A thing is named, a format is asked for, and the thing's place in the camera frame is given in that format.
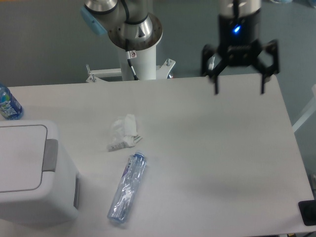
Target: black object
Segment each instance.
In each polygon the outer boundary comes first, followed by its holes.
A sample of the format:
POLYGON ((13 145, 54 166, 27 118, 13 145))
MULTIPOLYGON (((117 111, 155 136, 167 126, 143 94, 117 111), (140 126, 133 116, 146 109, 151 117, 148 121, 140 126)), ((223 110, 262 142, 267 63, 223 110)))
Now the black object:
POLYGON ((217 49, 207 44, 202 51, 201 76, 209 76, 215 83, 215 94, 219 93, 218 76, 227 67, 253 66, 262 74, 261 94, 270 76, 279 73, 277 40, 268 44, 259 41, 260 10, 239 17, 239 1, 233 1, 234 17, 219 16, 220 45, 217 49), (262 51, 273 57, 273 64, 266 67, 258 58, 262 51), (217 53, 222 60, 213 69, 208 69, 208 60, 217 53))
POLYGON ((300 201, 298 206, 306 226, 316 226, 316 200, 300 201))

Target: blue led light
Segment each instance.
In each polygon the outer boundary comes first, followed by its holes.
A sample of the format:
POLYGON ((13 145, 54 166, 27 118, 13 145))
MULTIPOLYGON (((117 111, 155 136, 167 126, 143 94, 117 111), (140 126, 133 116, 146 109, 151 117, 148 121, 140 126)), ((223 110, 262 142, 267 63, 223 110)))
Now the blue led light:
POLYGON ((238 34, 240 31, 241 26, 240 25, 236 25, 235 28, 233 28, 233 32, 234 34, 238 34))

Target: blue water bottle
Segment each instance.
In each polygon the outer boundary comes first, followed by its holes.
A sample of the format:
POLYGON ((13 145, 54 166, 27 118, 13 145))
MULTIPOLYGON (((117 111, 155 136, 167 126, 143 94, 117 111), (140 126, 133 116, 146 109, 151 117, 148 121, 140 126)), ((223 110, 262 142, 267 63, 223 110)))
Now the blue water bottle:
POLYGON ((17 120, 23 116, 23 108, 11 94, 8 87, 0 83, 0 114, 7 120, 17 120))

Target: bottle label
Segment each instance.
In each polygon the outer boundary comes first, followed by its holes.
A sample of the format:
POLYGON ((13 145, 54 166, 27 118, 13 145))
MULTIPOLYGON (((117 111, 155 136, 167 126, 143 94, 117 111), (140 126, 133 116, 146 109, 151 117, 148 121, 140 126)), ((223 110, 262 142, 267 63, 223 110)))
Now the bottle label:
POLYGON ((2 100, 0 101, 0 114, 5 119, 15 118, 21 113, 22 106, 13 95, 11 95, 11 98, 8 94, 2 97, 2 100))
POLYGON ((126 164, 126 167, 125 167, 125 170, 124 170, 124 172, 123 172, 122 177, 123 177, 125 174, 128 173, 131 164, 132 164, 132 161, 131 161, 130 158, 128 158, 128 162, 127 162, 127 164, 126 164))

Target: blue bottle label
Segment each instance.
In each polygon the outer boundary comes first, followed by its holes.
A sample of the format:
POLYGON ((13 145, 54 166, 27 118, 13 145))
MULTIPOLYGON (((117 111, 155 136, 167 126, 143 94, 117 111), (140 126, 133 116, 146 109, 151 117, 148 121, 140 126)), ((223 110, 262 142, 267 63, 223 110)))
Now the blue bottle label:
POLYGON ((8 94, 2 97, 0 101, 0 114, 5 119, 13 119, 22 113, 22 106, 14 98, 13 95, 8 94))

